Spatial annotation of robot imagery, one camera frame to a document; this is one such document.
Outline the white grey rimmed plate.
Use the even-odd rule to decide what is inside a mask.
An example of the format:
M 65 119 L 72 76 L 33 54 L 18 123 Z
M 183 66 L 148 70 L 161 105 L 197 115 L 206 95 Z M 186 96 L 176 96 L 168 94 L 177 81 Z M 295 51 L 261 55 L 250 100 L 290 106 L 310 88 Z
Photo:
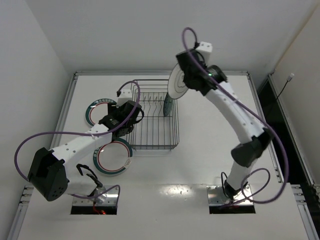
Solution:
M 185 74 L 177 63 L 169 76 L 167 84 L 167 93 L 174 100 L 181 98 L 189 89 L 184 83 L 184 77 Z

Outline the small blue patterned plate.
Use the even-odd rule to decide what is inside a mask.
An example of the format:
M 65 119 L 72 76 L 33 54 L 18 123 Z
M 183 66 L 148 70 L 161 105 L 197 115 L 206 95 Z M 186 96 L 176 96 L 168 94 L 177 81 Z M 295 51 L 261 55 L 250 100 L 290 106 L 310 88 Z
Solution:
M 163 102 L 163 116 L 168 117 L 171 114 L 173 106 L 175 104 L 175 100 L 170 97 L 169 93 L 167 92 Z

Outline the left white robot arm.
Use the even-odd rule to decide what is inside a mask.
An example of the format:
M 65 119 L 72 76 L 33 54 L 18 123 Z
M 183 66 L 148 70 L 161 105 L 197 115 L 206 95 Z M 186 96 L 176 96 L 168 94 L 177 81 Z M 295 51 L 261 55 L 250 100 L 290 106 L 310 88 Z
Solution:
M 48 201 L 63 194 L 94 197 L 103 187 L 97 175 L 80 161 L 98 147 L 130 133 L 143 116 L 142 106 L 128 100 L 104 116 L 87 132 L 50 150 L 42 147 L 34 157 L 28 173 L 29 182 Z

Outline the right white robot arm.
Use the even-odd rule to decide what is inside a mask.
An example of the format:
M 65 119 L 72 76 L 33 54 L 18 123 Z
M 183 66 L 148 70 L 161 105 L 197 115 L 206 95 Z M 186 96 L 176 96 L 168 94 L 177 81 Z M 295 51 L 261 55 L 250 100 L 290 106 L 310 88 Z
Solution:
M 224 193 L 232 199 L 247 183 L 247 177 L 270 144 L 273 134 L 256 121 L 253 114 L 246 112 L 223 71 L 216 65 L 207 67 L 199 56 L 201 53 L 195 49 L 177 54 L 177 67 L 183 72 L 185 87 L 199 91 L 214 104 L 238 137 L 239 144 L 231 150 L 231 171 L 223 184 Z

